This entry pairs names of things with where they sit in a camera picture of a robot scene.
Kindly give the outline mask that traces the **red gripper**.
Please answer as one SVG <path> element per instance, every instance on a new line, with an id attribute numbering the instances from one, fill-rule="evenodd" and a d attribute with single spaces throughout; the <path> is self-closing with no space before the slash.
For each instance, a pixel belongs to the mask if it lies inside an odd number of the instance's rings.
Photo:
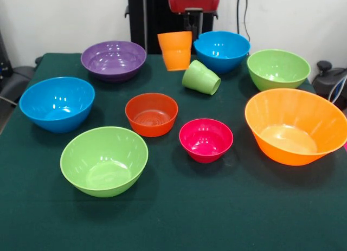
<path id="1" fill-rule="evenodd" d="M 176 14 L 188 14 L 190 12 L 202 12 L 204 14 L 216 14 L 220 0 L 168 0 L 170 10 Z M 202 32 L 202 17 L 194 16 L 192 27 L 190 17 L 184 16 L 184 30 L 192 31 L 192 41 L 198 39 Z"/>

